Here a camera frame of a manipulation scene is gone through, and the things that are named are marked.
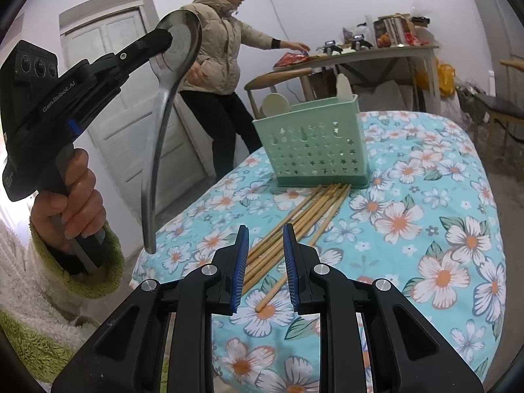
hand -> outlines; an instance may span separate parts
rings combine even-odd
[[[188,82],[197,87],[204,83],[206,77],[207,75],[198,62],[193,63],[193,66],[189,68],[186,75]]]
[[[299,52],[305,53],[311,49],[303,43],[294,43],[292,41],[281,41],[280,48],[288,48],[290,50],[297,50]]]
[[[98,232],[106,221],[106,212],[100,192],[95,190],[96,177],[87,168],[89,157],[83,149],[75,149],[67,164],[65,185],[70,193],[66,197],[53,192],[40,192],[31,210],[31,221],[40,238],[49,246],[65,253],[70,251],[67,239]],[[60,232],[50,216],[62,214],[65,232]]]

white wall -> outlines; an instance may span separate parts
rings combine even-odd
[[[28,0],[22,9],[23,31],[16,36],[4,48],[0,49],[0,63],[9,54],[12,47],[19,39],[25,39],[36,46],[45,48],[58,57],[59,74],[65,71],[64,56],[62,53],[60,34],[59,34],[59,14],[63,11],[77,6],[87,0]],[[167,13],[180,8],[180,6],[192,0],[153,0],[159,18]],[[242,5],[239,19],[250,23],[277,38],[282,37],[281,29],[276,17],[269,9],[268,0],[246,0]],[[246,107],[251,109],[247,95],[243,90],[244,84],[271,70],[272,66],[279,59],[282,51],[263,52],[253,48],[243,48],[240,52],[239,65],[242,69],[242,79],[237,89],[238,94],[243,99]],[[90,168],[97,176],[97,188],[104,197],[104,204],[107,209],[107,219],[111,227],[119,236],[122,249],[129,255],[142,246],[141,227],[138,221],[131,215],[126,204],[117,192],[117,189],[109,177],[104,167],[104,161],[100,153],[94,147],[91,138],[84,134],[75,143],[77,147],[85,148],[90,155]],[[240,161],[247,156],[247,149],[243,143],[237,146],[236,160]]]
[[[311,48],[338,40],[342,27],[365,22],[364,16],[410,13],[420,1],[431,10],[429,31],[442,44],[438,57],[463,80],[475,79],[488,89],[492,69],[486,34],[474,0],[273,0],[290,39]]]

black pants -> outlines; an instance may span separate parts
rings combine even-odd
[[[222,96],[186,90],[180,96],[213,139],[213,164],[217,180],[233,169],[236,134],[242,137],[250,153],[262,147],[252,123],[253,118],[236,93]]]

person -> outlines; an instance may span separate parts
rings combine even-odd
[[[87,152],[76,149],[65,173],[70,195],[37,195],[27,248],[0,220],[0,327],[29,373],[47,391],[99,325],[82,313],[83,306],[115,291],[124,269],[119,240],[106,223],[96,177],[87,164]],[[51,222],[57,214],[65,224],[64,233]],[[90,236],[101,228],[109,252],[103,270],[88,275],[66,238]],[[3,373],[3,386],[6,377]]]
[[[262,144],[253,118],[235,93],[240,78],[237,64],[241,44],[261,49],[287,48],[308,52],[302,43],[276,40],[232,16],[244,0],[194,0],[183,9],[202,23],[202,47],[190,68],[180,95],[206,133],[213,139],[216,180],[233,169],[235,139],[239,134],[250,153]]]

floral tablecloth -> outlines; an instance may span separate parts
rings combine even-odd
[[[457,124],[438,116],[361,117],[370,187],[342,204],[317,242],[320,260],[351,279],[391,280],[484,379],[502,329],[506,274],[496,205],[475,148]],[[258,242],[309,193],[279,188],[260,149],[158,232],[158,252],[142,252],[132,286],[175,280],[211,262],[240,224]],[[319,389],[318,315],[295,314],[286,288],[255,312],[284,272],[281,262],[232,317],[213,316],[214,367],[239,392]]]

